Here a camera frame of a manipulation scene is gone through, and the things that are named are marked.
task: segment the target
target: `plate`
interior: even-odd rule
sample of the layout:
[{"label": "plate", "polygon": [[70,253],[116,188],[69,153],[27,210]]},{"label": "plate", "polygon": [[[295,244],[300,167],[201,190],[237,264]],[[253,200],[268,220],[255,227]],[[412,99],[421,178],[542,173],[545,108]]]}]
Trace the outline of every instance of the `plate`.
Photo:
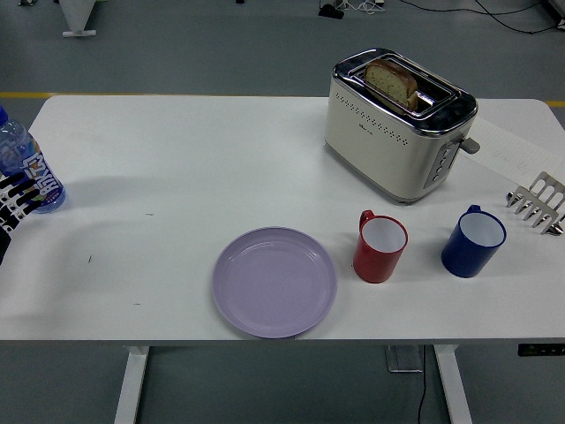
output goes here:
[{"label": "plate", "polygon": [[326,249],[303,232],[269,227],[232,241],[213,274],[215,303],[235,327],[257,337],[292,337],[320,322],[337,292]]}]

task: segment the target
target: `toaster lever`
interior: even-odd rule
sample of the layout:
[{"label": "toaster lever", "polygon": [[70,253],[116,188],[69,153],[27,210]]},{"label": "toaster lever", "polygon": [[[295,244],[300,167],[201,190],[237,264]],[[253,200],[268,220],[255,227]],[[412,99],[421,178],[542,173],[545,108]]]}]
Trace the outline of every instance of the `toaster lever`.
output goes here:
[{"label": "toaster lever", "polygon": [[474,155],[480,150],[480,144],[472,138],[463,140],[459,147],[463,149],[463,152],[469,155]]}]

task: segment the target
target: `gray floor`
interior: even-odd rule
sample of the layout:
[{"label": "gray floor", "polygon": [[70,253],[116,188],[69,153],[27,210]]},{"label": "gray floor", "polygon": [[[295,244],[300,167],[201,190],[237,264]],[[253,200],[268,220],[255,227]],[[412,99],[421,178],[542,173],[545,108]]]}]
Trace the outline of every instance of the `gray floor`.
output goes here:
[{"label": "gray floor", "polygon": [[[412,2],[480,10],[471,0]],[[333,65],[371,47],[404,54],[479,98],[565,101],[565,32],[519,34],[468,11],[389,0],[385,13],[349,10],[335,20],[318,17],[314,0],[109,0],[87,25],[98,35],[64,39],[58,4],[17,3],[0,2],[0,103],[28,126],[45,101],[28,92],[327,96]],[[481,3],[495,12],[536,2]],[[556,23],[543,6],[499,19],[527,31]],[[565,125],[565,108],[553,111]],[[422,422],[449,422],[427,351]],[[475,422],[565,422],[565,358],[518,358],[515,344],[465,345],[457,358]],[[112,422],[126,359],[119,346],[3,344],[0,423]],[[417,422],[422,389],[422,374],[390,374],[377,344],[158,348],[138,418]]]}]

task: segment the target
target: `paper sheet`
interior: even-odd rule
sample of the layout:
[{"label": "paper sheet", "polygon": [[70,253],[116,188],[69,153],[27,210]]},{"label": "paper sheet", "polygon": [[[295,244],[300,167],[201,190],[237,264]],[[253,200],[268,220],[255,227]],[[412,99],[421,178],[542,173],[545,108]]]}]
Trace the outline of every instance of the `paper sheet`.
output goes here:
[{"label": "paper sheet", "polygon": [[541,171],[562,180],[563,158],[511,132],[475,117],[468,137],[480,144],[475,155],[462,151],[472,161],[528,188]]}]

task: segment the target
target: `table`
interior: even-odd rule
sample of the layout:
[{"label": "table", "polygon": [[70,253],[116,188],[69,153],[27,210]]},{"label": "table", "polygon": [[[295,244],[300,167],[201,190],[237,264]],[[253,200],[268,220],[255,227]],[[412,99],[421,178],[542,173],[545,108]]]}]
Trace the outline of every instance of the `table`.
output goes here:
[{"label": "table", "polygon": [[[389,201],[329,153],[327,106],[304,97],[49,99],[30,132],[68,199],[12,236],[0,340],[129,346],[116,421],[134,421],[148,346],[255,339],[217,311],[215,260],[249,230],[290,227],[327,248],[339,278],[328,316],[296,339],[434,344],[452,421],[470,422],[456,345],[565,341],[565,241],[517,218],[505,207],[516,184],[462,155],[421,201]],[[479,116],[565,156],[565,133],[542,102],[481,100]],[[472,203],[504,222],[508,241],[479,276],[460,279],[440,251]],[[384,284],[351,267],[368,208],[410,235]]]}]

